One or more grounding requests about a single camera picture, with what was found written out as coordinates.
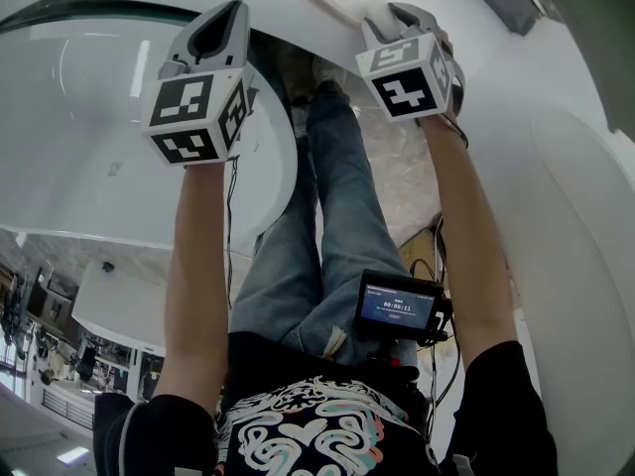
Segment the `jeans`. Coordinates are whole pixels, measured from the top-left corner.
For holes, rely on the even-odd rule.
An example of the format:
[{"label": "jeans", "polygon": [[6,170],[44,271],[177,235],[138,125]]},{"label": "jeans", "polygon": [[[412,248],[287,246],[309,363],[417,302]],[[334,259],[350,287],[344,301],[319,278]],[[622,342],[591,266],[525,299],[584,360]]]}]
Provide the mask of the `jeans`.
[{"label": "jeans", "polygon": [[[334,326],[346,332],[334,360],[356,366],[379,344],[352,327],[364,269],[408,275],[388,233],[348,97],[323,83],[311,103],[308,138],[298,140],[298,177],[282,216],[258,239],[251,269],[231,311],[230,332],[250,331],[321,356]],[[320,266],[316,206],[324,219]],[[416,365],[416,346],[393,357]]]}]

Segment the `wrist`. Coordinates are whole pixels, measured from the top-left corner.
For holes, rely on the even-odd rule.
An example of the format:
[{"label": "wrist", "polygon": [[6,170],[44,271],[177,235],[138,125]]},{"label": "wrist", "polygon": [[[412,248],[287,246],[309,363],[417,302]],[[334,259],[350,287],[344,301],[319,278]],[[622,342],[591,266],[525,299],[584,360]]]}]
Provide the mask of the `wrist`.
[{"label": "wrist", "polygon": [[225,176],[225,163],[196,164],[186,168],[186,178],[195,181],[221,182]]},{"label": "wrist", "polygon": [[440,115],[427,116],[420,119],[424,136],[428,142],[444,140],[457,141],[463,148],[467,148],[467,137],[464,135],[454,118],[444,119]]}]

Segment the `forearm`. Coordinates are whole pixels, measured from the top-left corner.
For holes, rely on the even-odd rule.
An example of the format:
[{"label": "forearm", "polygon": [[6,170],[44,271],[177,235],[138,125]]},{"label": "forearm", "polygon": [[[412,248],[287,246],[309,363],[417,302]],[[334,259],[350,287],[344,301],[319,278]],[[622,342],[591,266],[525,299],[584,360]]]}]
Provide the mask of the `forearm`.
[{"label": "forearm", "polygon": [[208,409],[227,366],[223,173],[224,164],[214,164],[185,174],[166,301],[166,365],[158,386],[158,394],[185,396]]},{"label": "forearm", "polygon": [[509,276],[492,212],[465,146],[440,120],[422,123],[439,183],[449,288],[467,367],[489,347],[516,339]]}]

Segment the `display screen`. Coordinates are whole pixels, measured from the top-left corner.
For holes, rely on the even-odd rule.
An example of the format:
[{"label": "display screen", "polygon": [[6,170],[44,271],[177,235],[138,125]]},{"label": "display screen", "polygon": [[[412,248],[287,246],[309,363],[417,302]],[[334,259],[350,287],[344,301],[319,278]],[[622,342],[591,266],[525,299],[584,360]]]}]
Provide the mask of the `display screen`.
[{"label": "display screen", "polygon": [[434,297],[366,285],[361,316],[379,322],[425,329]]}]

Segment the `sneaker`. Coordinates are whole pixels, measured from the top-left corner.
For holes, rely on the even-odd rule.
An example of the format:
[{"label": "sneaker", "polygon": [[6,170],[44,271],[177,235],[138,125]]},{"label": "sneaker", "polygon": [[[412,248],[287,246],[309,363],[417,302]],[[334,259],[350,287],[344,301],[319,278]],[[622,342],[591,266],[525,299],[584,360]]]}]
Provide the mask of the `sneaker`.
[{"label": "sneaker", "polygon": [[348,76],[348,72],[345,69],[335,65],[332,61],[315,57],[313,71],[317,86],[325,81],[334,81],[343,90]]}]

